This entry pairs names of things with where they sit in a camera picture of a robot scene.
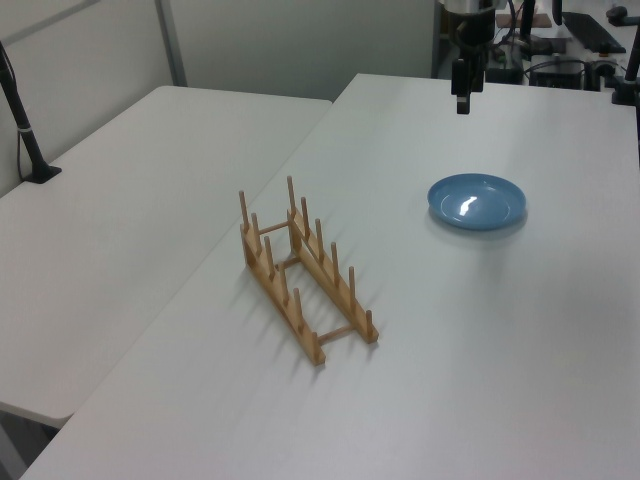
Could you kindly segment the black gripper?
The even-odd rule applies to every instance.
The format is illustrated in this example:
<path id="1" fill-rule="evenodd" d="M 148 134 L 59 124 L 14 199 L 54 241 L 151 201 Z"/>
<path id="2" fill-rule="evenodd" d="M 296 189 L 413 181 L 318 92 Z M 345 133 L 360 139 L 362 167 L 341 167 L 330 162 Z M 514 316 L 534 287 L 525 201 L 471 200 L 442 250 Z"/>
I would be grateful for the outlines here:
<path id="1" fill-rule="evenodd" d="M 470 91 L 484 89 L 485 60 L 495 34 L 494 8 L 477 12 L 449 10 L 448 35 L 463 57 L 471 58 L 470 68 L 465 59 L 452 62 L 451 94 L 456 97 L 456 111 L 461 115 L 470 112 Z"/>

